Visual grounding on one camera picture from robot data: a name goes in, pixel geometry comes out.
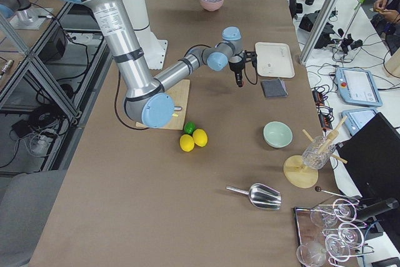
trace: lemon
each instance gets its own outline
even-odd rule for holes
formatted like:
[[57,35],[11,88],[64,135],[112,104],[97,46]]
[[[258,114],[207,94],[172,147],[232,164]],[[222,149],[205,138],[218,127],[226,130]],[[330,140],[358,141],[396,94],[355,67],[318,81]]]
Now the lemon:
[[192,121],[189,121],[188,123],[185,124],[183,131],[185,132],[185,134],[193,134],[195,129],[196,125]]
[[193,132],[193,141],[194,144],[204,147],[208,142],[207,133],[203,129],[198,128]]
[[181,149],[186,152],[190,152],[194,148],[194,141],[192,136],[188,134],[184,134],[181,136],[181,139],[179,139],[179,145],[181,146]]

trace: metal scoop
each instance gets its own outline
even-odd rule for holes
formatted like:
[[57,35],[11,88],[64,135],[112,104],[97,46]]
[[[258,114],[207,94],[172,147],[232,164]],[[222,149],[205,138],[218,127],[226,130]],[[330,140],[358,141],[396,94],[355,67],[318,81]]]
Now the metal scoop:
[[249,191],[226,186],[226,189],[249,196],[250,202],[259,209],[280,209],[281,194],[265,184],[253,184]]

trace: green lime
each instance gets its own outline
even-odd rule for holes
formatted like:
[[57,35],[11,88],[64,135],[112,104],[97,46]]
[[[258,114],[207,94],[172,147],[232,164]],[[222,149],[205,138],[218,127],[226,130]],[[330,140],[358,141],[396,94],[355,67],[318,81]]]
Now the green lime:
[[196,125],[194,125],[192,121],[189,121],[188,123],[185,124],[183,131],[185,132],[185,134],[193,134],[195,129]]

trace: scoop handle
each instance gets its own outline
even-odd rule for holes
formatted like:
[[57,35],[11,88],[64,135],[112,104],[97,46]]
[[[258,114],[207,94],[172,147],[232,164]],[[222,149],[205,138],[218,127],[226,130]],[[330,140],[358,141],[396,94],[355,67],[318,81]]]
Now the scoop handle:
[[244,194],[244,195],[247,195],[247,196],[249,195],[249,191],[242,190],[242,189],[239,189],[239,188],[234,187],[234,186],[226,186],[226,189],[234,191],[234,192],[238,192],[238,193],[241,193],[241,194]]

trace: yellow lemon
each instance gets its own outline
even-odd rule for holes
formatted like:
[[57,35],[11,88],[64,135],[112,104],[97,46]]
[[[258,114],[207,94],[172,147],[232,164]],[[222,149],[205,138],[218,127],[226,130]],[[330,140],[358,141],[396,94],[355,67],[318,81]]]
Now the yellow lemon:
[[194,144],[204,147],[208,142],[207,133],[203,129],[198,128],[193,132],[193,140]]
[[181,146],[181,149],[183,151],[189,152],[192,151],[194,148],[194,141],[192,136],[188,134],[184,134],[181,136],[181,139],[179,139],[179,145]]

